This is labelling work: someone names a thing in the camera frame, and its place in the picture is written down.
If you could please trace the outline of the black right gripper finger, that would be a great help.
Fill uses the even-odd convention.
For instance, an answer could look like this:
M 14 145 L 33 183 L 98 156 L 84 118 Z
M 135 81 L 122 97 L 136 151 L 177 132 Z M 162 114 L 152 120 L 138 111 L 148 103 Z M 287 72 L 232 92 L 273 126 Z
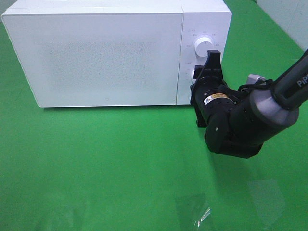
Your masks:
M 203 65 L 196 65 L 196 66 L 194 67 L 196 79 L 198 78 L 198 76 L 199 76 L 200 73 L 202 72 L 203 67 L 204 67 Z
M 220 51 L 207 51 L 207 61 L 204 65 L 203 73 L 205 76 L 217 77 L 219 80 L 223 80 Z

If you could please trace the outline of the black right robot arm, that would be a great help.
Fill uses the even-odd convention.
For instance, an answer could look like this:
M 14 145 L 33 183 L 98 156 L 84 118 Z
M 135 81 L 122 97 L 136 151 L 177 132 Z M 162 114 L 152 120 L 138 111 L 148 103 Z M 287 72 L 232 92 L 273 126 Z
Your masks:
M 250 158 L 265 141 L 293 125 L 308 99 L 306 53 L 276 80 L 250 75 L 238 90 L 223 79 L 220 52 L 209 50 L 194 69 L 191 105 L 198 127 L 205 128 L 211 152 Z

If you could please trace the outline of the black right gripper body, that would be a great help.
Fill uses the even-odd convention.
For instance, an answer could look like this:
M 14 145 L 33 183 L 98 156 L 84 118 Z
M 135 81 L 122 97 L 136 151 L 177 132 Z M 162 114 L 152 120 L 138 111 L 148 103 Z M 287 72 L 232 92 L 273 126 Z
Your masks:
M 190 86 L 198 127 L 207 127 L 211 116 L 220 111 L 230 112 L 235 107 L 223 89 L 227 87 L 225 81 L 217 77 L 203 77 Z

